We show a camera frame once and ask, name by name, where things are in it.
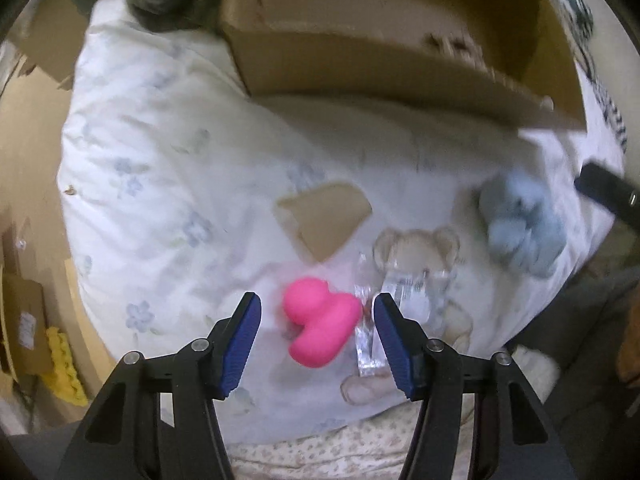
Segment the beige fabric scrunchie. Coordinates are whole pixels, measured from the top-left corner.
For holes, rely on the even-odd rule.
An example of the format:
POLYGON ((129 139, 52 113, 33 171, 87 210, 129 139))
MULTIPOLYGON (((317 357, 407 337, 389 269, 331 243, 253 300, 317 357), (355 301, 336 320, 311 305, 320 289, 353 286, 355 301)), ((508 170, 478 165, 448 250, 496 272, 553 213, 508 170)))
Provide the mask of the beige fabric scrunchie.
POLYGON ((448 56, 448 58, 456 58, 469 64, 484 62, 482 47, 469 35, 428 34, 424 36, 423 44, 441 55, 448 56))

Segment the yellow foam piece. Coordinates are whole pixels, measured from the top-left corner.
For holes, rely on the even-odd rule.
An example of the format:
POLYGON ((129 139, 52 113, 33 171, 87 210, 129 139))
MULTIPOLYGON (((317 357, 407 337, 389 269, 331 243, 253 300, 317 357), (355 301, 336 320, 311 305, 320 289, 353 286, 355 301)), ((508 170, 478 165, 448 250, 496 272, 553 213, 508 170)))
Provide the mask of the yellow foam piece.
POLYGON ((67 336, 54 326, 46 329, 46 336, 52 368, 41 374, 40 379, 58 399, 85 408, 89 399, 78 377, 67 336))

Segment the white floral duvet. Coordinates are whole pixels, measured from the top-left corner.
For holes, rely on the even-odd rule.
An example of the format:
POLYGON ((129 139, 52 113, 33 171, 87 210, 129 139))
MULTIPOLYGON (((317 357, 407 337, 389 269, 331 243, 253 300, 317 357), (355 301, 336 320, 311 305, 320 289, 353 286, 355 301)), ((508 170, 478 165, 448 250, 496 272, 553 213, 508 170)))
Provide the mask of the white floral duvet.
POLYGON ((349 382, 356 351, 308 370, 288 355, 285 286, 316 276, 355 287, 356 263, 386 229, 443 229, 457 249, 446 341, 490 356, 548 306, 613 220, 577 195, 588 160, 624 169, 588 80, 583 132, 518 130, 448 110, 242 90, 226 45, 201 32, 151 34, 125 0, 93 8, 62 133, 58 187, 88 317, 113 356, 175 352, 229 316, 246 292, 262 322, 242 382, 217 408, 230 443, 314 436, 404 402, 391 379, 349 382), (504 168, 548 184, 567 243, 551 278, 491 262, 475 190, 504 168), (282 229, 276 201, 330 182, 372 214, 329 260, 282 229))

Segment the open brown cardboard box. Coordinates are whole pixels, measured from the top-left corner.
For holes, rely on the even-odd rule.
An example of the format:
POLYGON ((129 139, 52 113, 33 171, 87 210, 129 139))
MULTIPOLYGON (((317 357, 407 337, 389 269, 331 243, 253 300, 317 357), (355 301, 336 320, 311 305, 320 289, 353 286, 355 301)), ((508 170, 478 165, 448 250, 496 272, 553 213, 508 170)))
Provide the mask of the open brown cardboard box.
POLYGON ((582 130, 582 89, 551 0, 222 0, 220 26, 252 96, 358 94, 523 128, 582 130), (469 35, 484 62, 425 47, 469 35))

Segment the clear plastic wrapper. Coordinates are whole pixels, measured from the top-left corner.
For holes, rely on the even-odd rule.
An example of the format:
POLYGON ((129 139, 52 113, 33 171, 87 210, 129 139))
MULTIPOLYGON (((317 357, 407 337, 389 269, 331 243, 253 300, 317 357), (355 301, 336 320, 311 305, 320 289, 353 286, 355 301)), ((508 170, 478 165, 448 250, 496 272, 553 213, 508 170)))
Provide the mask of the clear plastic wrapper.
POLYGON ((451 272, 426 261, 380 263, 362 255, 356 263, 355 292, 363 301, 355 328, 357 374, 384 376, 390 359, 404 358, 401 337, 412 321, 429 337, 445 333, 451 272))

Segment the light blue fluffy scrunchie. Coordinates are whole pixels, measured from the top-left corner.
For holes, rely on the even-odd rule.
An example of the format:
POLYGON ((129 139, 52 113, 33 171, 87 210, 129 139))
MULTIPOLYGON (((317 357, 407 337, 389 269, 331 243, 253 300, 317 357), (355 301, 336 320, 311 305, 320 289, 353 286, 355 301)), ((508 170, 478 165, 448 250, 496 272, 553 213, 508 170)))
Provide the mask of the light blue fluffy scrunchie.
POLYGON ((520 170, 501 171, 480 188, 491 258, 510 271, 551 278, 567 242, 548 186, 520 170))

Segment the pink rubber duck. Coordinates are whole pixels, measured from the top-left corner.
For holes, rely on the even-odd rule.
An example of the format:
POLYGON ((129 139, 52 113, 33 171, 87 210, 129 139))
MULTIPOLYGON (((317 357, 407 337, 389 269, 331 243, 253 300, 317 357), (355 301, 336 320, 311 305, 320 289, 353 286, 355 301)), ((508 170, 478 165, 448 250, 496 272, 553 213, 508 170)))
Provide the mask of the pink rubber duck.
POLYGON ((362 315, 360 300, 348 292, 334 292, 320 278, 300 278, 283 294, 286 318, 300 328, 288 347, 300 365, 320 368, 343 350, 362 315))

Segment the beige makeup sponge wedge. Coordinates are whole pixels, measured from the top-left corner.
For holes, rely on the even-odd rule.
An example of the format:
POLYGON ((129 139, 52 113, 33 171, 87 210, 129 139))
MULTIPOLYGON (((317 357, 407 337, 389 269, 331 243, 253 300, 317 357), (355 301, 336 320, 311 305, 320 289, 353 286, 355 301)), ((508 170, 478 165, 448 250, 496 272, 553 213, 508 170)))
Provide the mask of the beige makeup sponge wedge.
POLYGON ((282 229, 315 262, 338 252, 372 214, 364 193, 348 182, 330 182, 276 201, 282 229))

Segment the cardboard box with label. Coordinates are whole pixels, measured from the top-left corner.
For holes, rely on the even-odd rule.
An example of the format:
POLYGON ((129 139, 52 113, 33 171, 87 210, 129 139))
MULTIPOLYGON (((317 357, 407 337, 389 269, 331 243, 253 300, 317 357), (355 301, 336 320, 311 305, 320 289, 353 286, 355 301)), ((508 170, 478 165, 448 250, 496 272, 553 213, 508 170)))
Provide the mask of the cardboard box with label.
POLYGON ((16 382, 52 368, 42 286, 12 273, 1 277, 1 343, 16 382))

